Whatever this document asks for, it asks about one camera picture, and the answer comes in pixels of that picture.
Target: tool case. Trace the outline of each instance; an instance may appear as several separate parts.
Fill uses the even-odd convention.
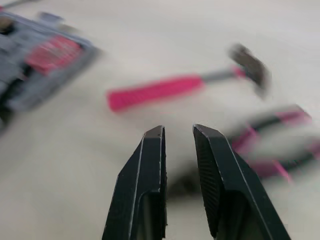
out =
[[[39,105],[70,81],[73,75],[83,70],[95,56],[96,49],[90,41],[58,29],[63,21],[62,17],[42,12],[37,20],[29,20],[1,11],[1,18],[6,19],[4,20],[6,29],[0,31],[0,96],[8,90],[12,81],[22,77],[23,66],[29,61],[28,56],[35,52],[38,46],[49,44],[52,39],[63,38],[79,46],[80,49],[72,59],[65,64],[60,62],[59,66],[52,67],[50,59],[44,60],[38,56],[38,61],[42,65],[46,62],[48,70],[42,72],[35,67],[23,82],[15,86],[5,101],[0,101],[0,110],[5,109],[2,110],[5,115],[8,111],[22,112]],[[67,49],[60,49],[60,51],[63,54]]]

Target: hammer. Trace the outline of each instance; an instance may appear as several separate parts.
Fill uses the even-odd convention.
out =
[[[262,62],[252,56],[249,50],[242,45],[236,45],[230,51],[230,57],[237,63],[237,66],[203,75],[174,76],[146,85],[114,89],[106,93],[107,103],[113,112],[123,111],[144,103],[186,95],[204,88],[206,84],[234,77],[248,78],[255,83],[257,93],[263,93],[266,90],[267,71]]]

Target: pink hammer handle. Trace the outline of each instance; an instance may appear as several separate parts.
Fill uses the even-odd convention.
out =
[[[144,86],[112,90],[107,92],[106,97],[110,109],[118,112],[136,105],[186,94],[204,85],[200,75],[183,75]]]

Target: gray tool case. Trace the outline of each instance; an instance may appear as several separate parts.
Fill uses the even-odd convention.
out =
[[[10,112],[27,111],[39,105],[93,60],[96,49],[92,43],[59,31],[58,26],[63,20],[59,16],[43,12],[38,20],[29,20],[1,11],[0,17],[9,17],[14,24],[14,30],[10,34],[0,34],[0,95],[8,87],[8,82],[21,76],[21,66],[26,56],[38,45],[53,37],[63,36],[81,47],[80,54],[71,63],[57,67],[48,74],[33,71],[2,104]]]

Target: beige surface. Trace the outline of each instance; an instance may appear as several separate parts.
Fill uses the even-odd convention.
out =
[[[117,174],[156,125],[166,126],[170,181],[195,159],[193,123],[223,130],[246,114],[288,103],[305,108],[316,125],[320,120],[318,1],[43,0],[12,11],[63,16],[103,54],[46,104],[18,116],[1,137],[3,240],[101,239]],[[246,81],[231,81],[123,115],[108,111],[106,89],[224,67],[231,63],[226,49],[236,42],[272,70],[265,102]],[[301,135],[304,130],[290,139]],[[292,239],[318,239],[316,167],[294,185],[264,183]],[[168,206],[168,223],[169,240],[211,239],[201,200]]]

